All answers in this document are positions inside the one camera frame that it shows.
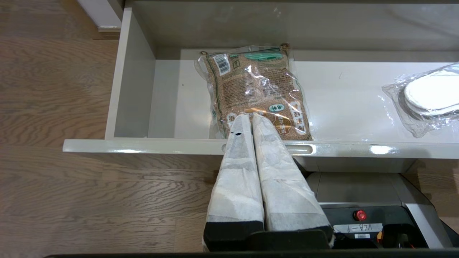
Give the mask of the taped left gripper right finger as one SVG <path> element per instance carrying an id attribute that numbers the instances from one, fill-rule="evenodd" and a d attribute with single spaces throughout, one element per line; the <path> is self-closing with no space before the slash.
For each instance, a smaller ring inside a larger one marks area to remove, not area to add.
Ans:
<path id="1" fill-rule="evenodd" d="M 332 225 L 273 124 L 255 114 L 252 125 L 267 229 L 322 230 L 334 238 Z"/>

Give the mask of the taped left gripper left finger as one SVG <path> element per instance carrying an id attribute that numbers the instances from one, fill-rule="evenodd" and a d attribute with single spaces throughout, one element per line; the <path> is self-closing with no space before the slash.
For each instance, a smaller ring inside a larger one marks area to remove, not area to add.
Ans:
<path id="1" fill-rule="evenodd" d="M 212 189 L 202 236 L 205 251 L 244 251 L 264 231 L 264 207 L 247 114 L 234 120 Z"/>

